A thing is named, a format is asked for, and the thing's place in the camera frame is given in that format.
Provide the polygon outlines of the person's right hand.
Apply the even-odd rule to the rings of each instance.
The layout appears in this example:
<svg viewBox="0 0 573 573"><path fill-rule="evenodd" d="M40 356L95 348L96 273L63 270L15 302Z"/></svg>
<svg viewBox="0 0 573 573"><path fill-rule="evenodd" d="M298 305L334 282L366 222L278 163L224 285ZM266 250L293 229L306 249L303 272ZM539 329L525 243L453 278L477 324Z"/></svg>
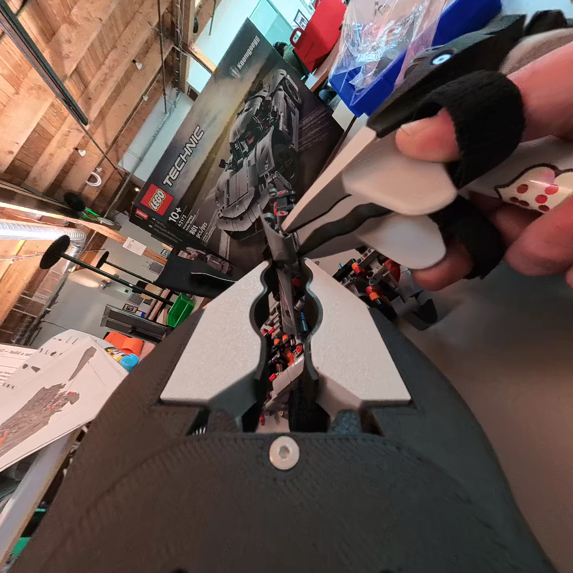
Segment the person's right hand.
<svg viewBox="0 0 573 573"><path fill-rule="evenodd" d="M509 79L524 102L522 141L548 135L572 139L572 43L532 61ZM455 127L446 110L401 126L395 144L402 154L419 161L460 159ZM505 261L512 269L525 276L564 275L572 287L572 197L540 216L479 193L471 193L470 200L501 233ZM454 239L440 263L412 276L423 289L437 291L467 277L472 266L470 254Z"/></svg>

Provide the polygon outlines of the dark grey desk rail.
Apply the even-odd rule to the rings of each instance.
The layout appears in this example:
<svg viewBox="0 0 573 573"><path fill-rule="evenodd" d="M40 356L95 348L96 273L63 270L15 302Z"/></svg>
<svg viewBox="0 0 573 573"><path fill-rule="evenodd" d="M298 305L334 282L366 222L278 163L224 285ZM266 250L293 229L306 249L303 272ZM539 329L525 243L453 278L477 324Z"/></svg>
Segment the dark grey desk rail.
<svg viewBox="0 0 573 573"><path fill-rule="evenodd" d="M160 343L170 331L168 326L111 305L105 306L101 327L150 343Z"/></svg>

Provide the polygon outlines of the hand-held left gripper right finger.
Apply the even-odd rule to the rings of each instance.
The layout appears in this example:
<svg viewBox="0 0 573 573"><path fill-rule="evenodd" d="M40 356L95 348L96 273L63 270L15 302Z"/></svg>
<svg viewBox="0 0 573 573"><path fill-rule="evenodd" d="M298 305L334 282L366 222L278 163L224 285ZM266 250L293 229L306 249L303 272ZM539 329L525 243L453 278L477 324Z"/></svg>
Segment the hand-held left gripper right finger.
<svg viewBox="0 0 573 573"><path fill-rule="evenodd" d="M411 395L371 308L311 260L304 267L307 293L318 306L309 356L319 379L319 406L334 419L342 411L409 404Z"/></svg>

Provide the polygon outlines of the long grey lego panel assembly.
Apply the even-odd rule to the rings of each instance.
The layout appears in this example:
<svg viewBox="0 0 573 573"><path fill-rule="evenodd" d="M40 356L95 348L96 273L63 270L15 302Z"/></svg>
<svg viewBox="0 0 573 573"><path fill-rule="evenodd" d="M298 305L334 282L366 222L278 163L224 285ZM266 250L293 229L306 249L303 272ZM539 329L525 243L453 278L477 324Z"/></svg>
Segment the long grey lego panel assembly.
<svg viewBox="0 0 573 573"><path fill-rule="evenodd" d="M295 206L295 193L275 186L270 186L268 191L270 211L262 214L262 222L274 272L271 286L280 322L276 330L288 335L292 350L301 354L309 336L305 308L310 274L297 254L296 234L282 228Z"/></svg>

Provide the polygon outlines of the pile of clear plastic bags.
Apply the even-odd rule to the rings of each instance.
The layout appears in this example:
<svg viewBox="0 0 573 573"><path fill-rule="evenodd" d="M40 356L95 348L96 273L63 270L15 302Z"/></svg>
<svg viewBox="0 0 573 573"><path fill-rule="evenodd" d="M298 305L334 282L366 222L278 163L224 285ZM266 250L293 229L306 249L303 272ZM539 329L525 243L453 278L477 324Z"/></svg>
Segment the pile of clear plastic bags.
<svg viewBox="0 0 573 573"><path fill-rule="evenodd" d="M431 47L440 16L450 3L349 1L330 79L356 70L349 83L362 90L403 55L398 65L401 82L412 59Z"/></svg>

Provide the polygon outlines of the green plastic bin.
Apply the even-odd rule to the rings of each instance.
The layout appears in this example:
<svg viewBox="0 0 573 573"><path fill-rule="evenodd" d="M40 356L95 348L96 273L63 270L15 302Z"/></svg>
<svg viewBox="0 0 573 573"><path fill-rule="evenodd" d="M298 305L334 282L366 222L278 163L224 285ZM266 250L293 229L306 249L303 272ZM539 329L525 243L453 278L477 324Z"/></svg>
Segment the green plastic bin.
<svg viewBox="0 0 573 573"><path fill-rule="evenodd" d="M182 321L189 317L194 307L195 303L192 298L184 293L180 293L168 311L167 326L170 328L177 327Z"/></svg>

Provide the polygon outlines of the silver ventilation duct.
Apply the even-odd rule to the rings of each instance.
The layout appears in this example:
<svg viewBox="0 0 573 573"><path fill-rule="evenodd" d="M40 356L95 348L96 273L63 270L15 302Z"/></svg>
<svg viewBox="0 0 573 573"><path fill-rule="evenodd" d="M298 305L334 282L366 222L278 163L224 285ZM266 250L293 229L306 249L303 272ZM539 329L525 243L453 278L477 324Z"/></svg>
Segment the silver ventilation duct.
<svg viewBox="0 0 573 573"><path fill-rule="evenodd" d="M1 219L1 240L52 242L63 235L67 235L72 244L80 247L85 243L87 237L85 232L66 226L27 224Z"/></svg>

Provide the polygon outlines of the blue plastic bin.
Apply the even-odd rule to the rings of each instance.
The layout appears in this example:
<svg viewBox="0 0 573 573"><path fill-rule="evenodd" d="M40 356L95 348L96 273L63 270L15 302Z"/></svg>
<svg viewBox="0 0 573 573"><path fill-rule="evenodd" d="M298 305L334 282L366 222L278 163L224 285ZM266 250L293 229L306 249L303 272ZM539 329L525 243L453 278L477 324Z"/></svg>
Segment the blue plastic bin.
<svg viewBox="0 0 573 573"><path fill-rule="evenodd" d="M500 1L453 1L442 11L434 38L425 47L439 47L481 29L501 12L501 8ZM358 68L338 74L332 72L329 83L355 116L369 116L391 95L405 65L421 51L422 48L414 53L402 51L366 88L358 89L352 84L352 80L358 76Z"/></svg>

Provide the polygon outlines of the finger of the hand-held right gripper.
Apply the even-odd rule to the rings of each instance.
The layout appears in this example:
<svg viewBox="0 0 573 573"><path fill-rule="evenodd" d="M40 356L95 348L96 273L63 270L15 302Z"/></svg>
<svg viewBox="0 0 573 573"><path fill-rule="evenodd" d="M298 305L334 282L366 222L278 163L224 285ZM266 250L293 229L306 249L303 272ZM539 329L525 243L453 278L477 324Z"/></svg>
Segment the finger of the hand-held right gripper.
<svg viewBox="0 0 573 573"><path fill-rule="evenodd" d="M379 206L335 206L296 231L299 253L312 259L370 247L398 264L427 269L446 255L438 225Z"/></svg>
<svg viewBox="0 0 573 573"><path fill-rule="evenodd" d="M402 154L395 132L379 138L362 127L312 183L284 222L292 232L325 215L347 195L406 216L427 215L458 195L442 163Z"/></svg>

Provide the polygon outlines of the lego set box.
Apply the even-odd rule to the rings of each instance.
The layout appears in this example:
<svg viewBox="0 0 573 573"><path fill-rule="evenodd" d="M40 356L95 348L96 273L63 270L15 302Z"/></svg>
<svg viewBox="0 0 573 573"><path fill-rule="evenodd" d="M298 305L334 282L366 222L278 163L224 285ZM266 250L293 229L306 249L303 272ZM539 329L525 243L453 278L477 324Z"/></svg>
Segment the lego set box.
<svg viewBox="0 0 573 573"><path fill-rule="evenodd" d="M343 129L250 19L234 36L133 203L130 221L232 276L264 257L260 213L286 215Z"/></svg>

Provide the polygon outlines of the grey lego car model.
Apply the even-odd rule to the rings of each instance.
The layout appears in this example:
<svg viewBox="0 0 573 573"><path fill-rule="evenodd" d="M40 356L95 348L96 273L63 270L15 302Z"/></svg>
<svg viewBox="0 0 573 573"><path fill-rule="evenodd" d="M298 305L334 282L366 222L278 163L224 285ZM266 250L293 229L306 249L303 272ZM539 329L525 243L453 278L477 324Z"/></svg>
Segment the grey lego car model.
<svg viewBox="0 0 573 573"><path fill-rule="evenodd" d="M367 306L378 309L391 321L402 318L420 331L438 322L438 311L433 299L416 286L410 270L372 248L359 248L359 256L340 264L333 278ZM291 413L296 414L296 419L301 417L300 408L293 405L293 392L304 371L303 342L309 328L303 312L302 287L297 278L293 279L293 289L295 311L300 319L302 335L297 337L286 333L278 295L274 296L269 318L261 327L261 334L270 350L270 375L258 431L262 431L265 424L270 426L273 423L279 428L283 422L288 421Z"/></svg>

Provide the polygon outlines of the orange bag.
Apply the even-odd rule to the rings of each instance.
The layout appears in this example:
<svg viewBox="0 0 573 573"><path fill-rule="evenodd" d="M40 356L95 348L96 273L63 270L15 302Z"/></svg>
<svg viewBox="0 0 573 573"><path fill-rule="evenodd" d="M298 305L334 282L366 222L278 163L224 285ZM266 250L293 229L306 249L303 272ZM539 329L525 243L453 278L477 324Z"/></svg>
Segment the orange bag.
<svg viewBox="0 0 573 573"><path fill-rule="evenodd" d="M144 341L138 338L133 338L119 332L110 332L105 337L104 340L116 347L119 351L126 355L134 354L138 358L141 356L142 349L144 347Z"/></svg>

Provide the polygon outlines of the black chair with white piping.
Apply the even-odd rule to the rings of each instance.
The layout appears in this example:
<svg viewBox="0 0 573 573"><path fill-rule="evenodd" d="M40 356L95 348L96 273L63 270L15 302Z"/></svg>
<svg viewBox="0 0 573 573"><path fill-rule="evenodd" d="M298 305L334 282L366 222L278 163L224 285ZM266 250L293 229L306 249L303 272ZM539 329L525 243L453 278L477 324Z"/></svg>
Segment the black chair with white piping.
<svg viewBox="0 0 573 573"><path fill-rule="evenodd" d="M202 260L170 254L154 284L189 296L213 299L236 283Z"/></svg>

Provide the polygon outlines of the black floor lamp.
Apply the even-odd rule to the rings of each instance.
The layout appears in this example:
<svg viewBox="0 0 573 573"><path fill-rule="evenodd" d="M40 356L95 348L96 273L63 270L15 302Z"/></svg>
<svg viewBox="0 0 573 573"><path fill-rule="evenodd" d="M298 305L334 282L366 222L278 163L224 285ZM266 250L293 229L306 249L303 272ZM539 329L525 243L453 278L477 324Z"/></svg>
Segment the black floor lamp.
<svg viewBox="0 0 573 573"><path fill-rule="evenodd" d="M109 256L109 252L104 252L96 262L96 267L113 274L116 278L122 278L123 280L126 280L131 284L135 284L149 292L154 292L156 295L162 295L164 289L155 285L151 279L109 261Z"/></svg>
<svg viewBox="0 0 573 573"><path fill-rule="evenodd" d="M145 290L144 288L137 286L136 284L132 284L129 281L125 281L124 279L118 276L111 275L110 273L101 270L101 268L94 267L88 263L81 261L76 257L67 254L67 249L69 246L70 246L70 237L68 235L62 235L58 239L54 240L52 244L47 248L46 252L43 254L39 267L44 270L50 269L54 267L55 264L59 262L61 259L64 259L68 262L73 263L77 267L80 267L81 269L87 269L95 275L107 278L111 282L115 282L126 288L129 288L134 293L152 298L167 306L172 306L174 304L168 298L156 295L153 292L150 292L148 290Z"/></svg>

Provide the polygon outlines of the open instruction booklet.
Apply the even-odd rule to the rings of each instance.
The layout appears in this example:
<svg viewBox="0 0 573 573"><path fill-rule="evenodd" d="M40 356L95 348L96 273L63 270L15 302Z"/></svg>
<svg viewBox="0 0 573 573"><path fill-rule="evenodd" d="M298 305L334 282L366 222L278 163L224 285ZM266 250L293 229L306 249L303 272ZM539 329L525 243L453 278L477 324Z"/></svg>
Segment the open instruction booklet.
<svg viewBox="0 0 573 573"><path fill-rule="evenodd" d="M1 382L1 470L94 419L127 376L116 347L67 330Z"/></svg>

